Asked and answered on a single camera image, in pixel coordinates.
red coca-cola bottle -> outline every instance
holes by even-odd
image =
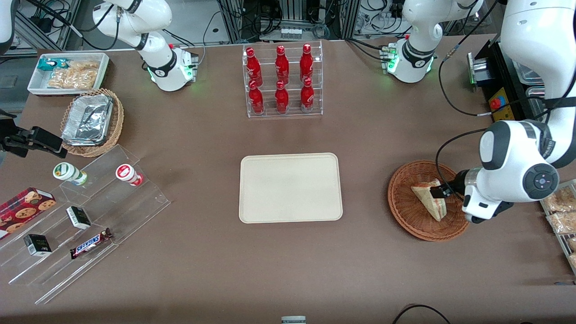
[[[312,112],[314,89],[312,89],[312,79],[310,77],[304,78],[304,87],[300,91],[300,100],[302,101],[302,111],[305,113]]]
[[[248,56],[248,61],[246,63],[246,68],[248,69],[248,76],[250,80],[256,81],[256,86],[262,85],[262,70],[260,69],[260,62],[254,56],[254,48],[248,47],[246,49],[246,56]]]
[[[288,112],[288,91],[284,89],[284,81],[278,80],[276,82],[276,109],[281,115],[286,115]]]
[[[256,81],[250,80],[248,83],[250,91],[248,91],[248,97],[250,98],[250,105],[254,114],[261,115],[264,113],[264,100],[262,99],[262,93],[256,86]]]
[[[304,78],[312,77],[314,59],[312,58],[312,46],[304,44],[302,46],[302,57],[300,58],[300,81],[304,82]]]
[[[276,48],[276,75],[278,80],[284,81],[284,85],[290,82],[290,64],[285,55],[284,46]]]

wicker basket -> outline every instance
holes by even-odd
[[[108,127],[108,138],[104,144],[100,146],[71,146],[62,143],[62,146],[71,154],[83,157],[96,157],[111,150],[118,142],[118,138],[120,138],[122,123],[124,122],[124,108],[122,107],[122,103],[112,91],[107,89],[98,89],[81,94],[81,96],[95,95],[107,95],[114,99],[114,107],[112,108],[112,116],[110,117],[110,126]],[[60,123],[60,131],[64,130],[64,125],[66,125],[66,121],[68,120],[68,114],[70,113],[71,107],[72,103],[68,105],[68,109],[64,113],[64,118],[62,118],[62,122]]]
[[[440,164],[440,170],[446,179],[456,177],[456,173],[443,164]],[[434,179],[440,179],[440,176],[432,161],[418,160],[402,165],[388,185],[388,204],[398,223],[410,234],[426,241],[447,241],[468,228],[462,202],[454,195],[446,198],[446,216],[437,221],[410,188]]]

small box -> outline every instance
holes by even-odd
[[[52,253],[48,240],[44,235],[28,234],[24,236],[24,243],[33,257],[45,257]]]
[[[71,206],[66,208],[66,213],[70,221],[72,221],[72,226],[79,229],[88,229],[90,227],[90,220],[82,208]]]
[[[56,205],[53,195],[28,188],[0,205],[0,240]]]

red button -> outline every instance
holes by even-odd
[[[492,99],[492,101],[490,101],[490,108],[492,108],[493,110],[496,110],[496,109],[500,108],[501,106],[502,106],[502,102],[498,98]]]

table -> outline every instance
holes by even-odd
[[[467,85],[465,54],[487,39],[470,37],[443,70],[450,98],[466,111],[486,109]],[[438,55],[458,40],[445,37]],[[150,82],[135,51],[110,52],[105,86],[126,114],[119,143],[173,203],[46,305],[0,274],[0,322],[279,323],[306,315],[314,324],[389,323],[410,303],[436,307],[453,323],[574,322],[576,289],[552,284],[574,276],[537,204],[518,204],[445,243],[416,239],[392,217],[385,196],[395,169],[433,159],[447,139],[491,123],[448,106],[439,60],[424,80],[403,84],[343,41],[323,46],[324,115],[294,120],[247,118],[241,46],[209,48],[200,80],[174,93]],[[31,95],[22,126],[58,134],[69,101]],[[456,171],[477,166],[478,138],[450,144],[441,161]],[[340,220],[238,219],[243,157],[313,152],[338,156]],[[91,160],[66,159],[78,167]],[[0,201],[26,186],[56,187],[57,162],[44,152],[9,156]],[[576,164],[560,174],[576,178]],[[403,323],[423,318],[439,319],[423,310]]]

